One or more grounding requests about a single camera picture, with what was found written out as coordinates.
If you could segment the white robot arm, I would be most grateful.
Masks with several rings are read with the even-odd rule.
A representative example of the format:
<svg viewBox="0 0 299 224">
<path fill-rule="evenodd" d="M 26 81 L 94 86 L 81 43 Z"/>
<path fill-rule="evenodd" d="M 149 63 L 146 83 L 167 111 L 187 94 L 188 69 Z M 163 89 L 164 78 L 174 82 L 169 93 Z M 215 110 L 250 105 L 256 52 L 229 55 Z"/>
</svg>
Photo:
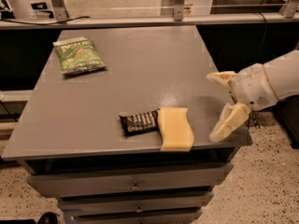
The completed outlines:
<svg viewBox="0 0 299 224">
<path fill-rule="evenodd" d="M 210 73 L 206 78 L 222 85 L 235 101 L 226 104 L 209 138 L 220 142 L 238 129 L 253 111 L 274 106 L 299 94 L 299 50 L 293 50 L 267 63 L 255 63 L 234 71 Z"/>
</svg>

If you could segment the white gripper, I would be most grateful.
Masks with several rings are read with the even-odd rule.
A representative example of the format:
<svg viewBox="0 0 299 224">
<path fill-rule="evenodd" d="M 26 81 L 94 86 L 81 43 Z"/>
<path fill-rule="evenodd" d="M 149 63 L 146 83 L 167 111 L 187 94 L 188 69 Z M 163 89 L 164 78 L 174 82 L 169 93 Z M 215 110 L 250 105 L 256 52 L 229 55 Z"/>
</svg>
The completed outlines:
<svg viewBox="0 0 299 224">
<path fill-rule="evenodd" d="M 237 74 L 234 71 L 214 72 L 206 78 L 227 90 L 231 88 L 232 96 L 239 102 L 224 106 L 220 119 L 209 135 L 212 142 L 220 142 L 227 138 L 249 119 L 251 110 L 260 111 L 278 102 L 260 63 L 244 68 Z"/>
</svg>

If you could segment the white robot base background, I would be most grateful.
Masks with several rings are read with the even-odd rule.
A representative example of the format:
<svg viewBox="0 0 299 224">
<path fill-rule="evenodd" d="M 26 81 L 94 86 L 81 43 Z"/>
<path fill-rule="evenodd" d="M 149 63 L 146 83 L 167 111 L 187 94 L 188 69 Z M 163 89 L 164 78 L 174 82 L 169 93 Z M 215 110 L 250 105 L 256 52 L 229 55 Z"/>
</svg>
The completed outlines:
<svg viewBox="0 0 299 224">
<path fill-rule="evenodd" d="M 8 3 L 16 19 L 31 20 L 36 18 L 30 0 L 8 0 Z"/>
</svg>

